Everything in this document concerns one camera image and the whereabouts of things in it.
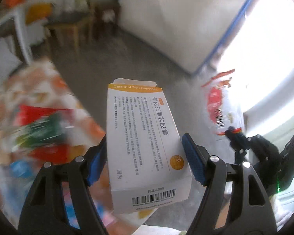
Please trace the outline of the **red white plastic bag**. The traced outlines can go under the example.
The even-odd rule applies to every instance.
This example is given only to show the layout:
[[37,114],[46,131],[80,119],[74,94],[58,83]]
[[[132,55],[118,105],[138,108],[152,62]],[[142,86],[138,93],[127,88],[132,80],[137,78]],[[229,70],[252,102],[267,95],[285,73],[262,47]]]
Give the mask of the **red white plastic bag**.
[[201,85],[205,96],[205,117],[210,131],[224,136],[225,131],[241,133],[244,129],[239,92],[232,82],[235,69],[219,72]]

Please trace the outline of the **white medicine box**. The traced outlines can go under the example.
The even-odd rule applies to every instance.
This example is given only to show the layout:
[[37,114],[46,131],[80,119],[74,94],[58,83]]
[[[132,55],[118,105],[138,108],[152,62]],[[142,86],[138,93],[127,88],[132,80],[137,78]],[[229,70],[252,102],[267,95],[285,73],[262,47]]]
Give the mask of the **white medicine box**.
[[162,88],[118,78],[107,92],[107,161],[117,214],[188,199],[192,173]]

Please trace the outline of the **patterned tablecloth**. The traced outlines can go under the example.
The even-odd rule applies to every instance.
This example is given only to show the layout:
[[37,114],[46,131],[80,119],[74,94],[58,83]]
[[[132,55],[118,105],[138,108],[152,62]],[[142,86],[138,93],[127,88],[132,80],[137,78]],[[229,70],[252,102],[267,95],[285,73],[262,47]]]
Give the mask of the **patterned tablecloth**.
[[[66,164],[105,138],[49,60],[21,69],[0,87],[0,234],[20,234],[19,218],[42,166]],[[152,211],[116,216],[106,164],[90,194],[107,234],[152,234]]]

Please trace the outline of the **wooden chair dark seat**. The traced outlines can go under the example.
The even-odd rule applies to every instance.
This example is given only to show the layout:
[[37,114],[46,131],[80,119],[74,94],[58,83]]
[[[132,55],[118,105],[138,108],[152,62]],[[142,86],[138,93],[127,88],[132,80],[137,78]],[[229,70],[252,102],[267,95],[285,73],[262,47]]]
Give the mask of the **wooden chair dark seat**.
[[93,39],[98,40],[100,34],[104,31],[104,16],[111,12],[113,19],[110,21],[112,33],[116,34],[118,30],[119,16],[121,5],[118,1],[99,1],[91,6],[89,12],[62,12],[58,16],[50,17],[48,23],[45,24],[44,31],[54,31],[60,45],[63,45],[64,30],[73,32],[73,42],[76,57],[80,56],[80,30],[87,27],[87,40],[92,42]]

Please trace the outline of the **orange yellow bag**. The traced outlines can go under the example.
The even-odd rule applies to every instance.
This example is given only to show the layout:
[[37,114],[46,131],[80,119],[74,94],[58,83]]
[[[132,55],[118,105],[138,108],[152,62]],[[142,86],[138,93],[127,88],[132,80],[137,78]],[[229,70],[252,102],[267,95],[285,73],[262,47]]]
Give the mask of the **orange yellow bag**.
[[31,24],[37,20],[45,19],[52,14],[51,3],[36,3],[31,5],[26,12],[25,23]]

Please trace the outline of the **white table frame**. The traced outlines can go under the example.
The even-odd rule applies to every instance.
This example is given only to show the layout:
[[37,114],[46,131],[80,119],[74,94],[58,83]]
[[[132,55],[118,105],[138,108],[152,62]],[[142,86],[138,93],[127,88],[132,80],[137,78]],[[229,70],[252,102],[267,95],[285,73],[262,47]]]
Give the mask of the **white table frame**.
[[0,11],[0,38],[8,36],[12,36],[12,51],[16,55],[20,55],[21,61],[30,65],[33,55],[27,37],[23,4]]

